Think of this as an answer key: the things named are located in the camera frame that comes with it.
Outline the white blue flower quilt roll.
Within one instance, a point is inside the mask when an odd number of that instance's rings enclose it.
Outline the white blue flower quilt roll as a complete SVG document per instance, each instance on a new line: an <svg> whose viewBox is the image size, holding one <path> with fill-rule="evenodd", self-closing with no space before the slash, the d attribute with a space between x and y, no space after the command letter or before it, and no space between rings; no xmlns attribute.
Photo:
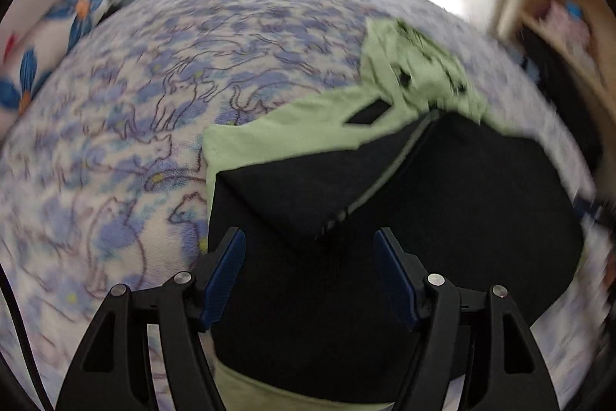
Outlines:
<svg viewBox="0 0 616 411"><path fill-rule="evenodd" d="M1 134L24 114L110 0L13 0L1 22Z"/></svg>

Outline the blue cat print blanket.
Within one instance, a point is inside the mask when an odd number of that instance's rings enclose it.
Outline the blue cat print blanket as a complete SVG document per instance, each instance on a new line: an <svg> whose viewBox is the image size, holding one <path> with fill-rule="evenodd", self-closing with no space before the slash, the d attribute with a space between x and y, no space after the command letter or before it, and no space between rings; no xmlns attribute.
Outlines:
<svg viewBox="0 0 616 411"><path fill-rule="evenodd" d="M2 145L3 409L230 410L212 330L246 239L208 239L204 131L356 86L370 19L453 55L494 118L543 147L572 208L593 200L578 145L506 49L427 0L137 0L75 45ZM524 320L556 410L595 408L615 380L607 236L578 220L569 288Z"/></svg>

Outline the pink storage boxes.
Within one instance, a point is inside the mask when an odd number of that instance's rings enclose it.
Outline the pink storage boxes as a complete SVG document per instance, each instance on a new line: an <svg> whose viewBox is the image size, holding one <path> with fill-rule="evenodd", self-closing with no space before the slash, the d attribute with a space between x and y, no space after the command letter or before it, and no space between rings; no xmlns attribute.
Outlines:
<svg viewBox="0 0 616 411"><path fill-rule="evenodd" d="M568 49L587 52L591 46L590 28L579 9L571 12L566 5L551 1L541 25Z"/></svg>

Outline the green and black hooded jacket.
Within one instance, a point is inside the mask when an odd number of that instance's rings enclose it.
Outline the green and black hooded jacket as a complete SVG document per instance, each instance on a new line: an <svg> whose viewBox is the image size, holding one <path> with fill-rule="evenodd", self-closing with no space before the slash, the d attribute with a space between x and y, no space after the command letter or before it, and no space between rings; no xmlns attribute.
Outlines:
<svg viewBox="0 0 616 411"><path fill-rule="evenodd" d="M569 288L584 233L543 147L498 122L422 32L370 19L356 86L203 135L209 234L246 254L214 324L231 410L387 405L418 351L418 302L379 245L513 294L527 322Z"/></svg>

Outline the wooden shelf unit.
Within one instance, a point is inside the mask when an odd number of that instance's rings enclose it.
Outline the wooden shelf unit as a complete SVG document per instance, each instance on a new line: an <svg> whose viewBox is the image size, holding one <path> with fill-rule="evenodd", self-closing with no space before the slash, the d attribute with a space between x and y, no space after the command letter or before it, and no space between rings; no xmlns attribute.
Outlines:
<svg viewBox="0 0 616 411"><path fill-rule="evenodd" d="M507 0L500 35L526 28L575 72L600 116L615 122L615 15L606 0Z"/></svg>

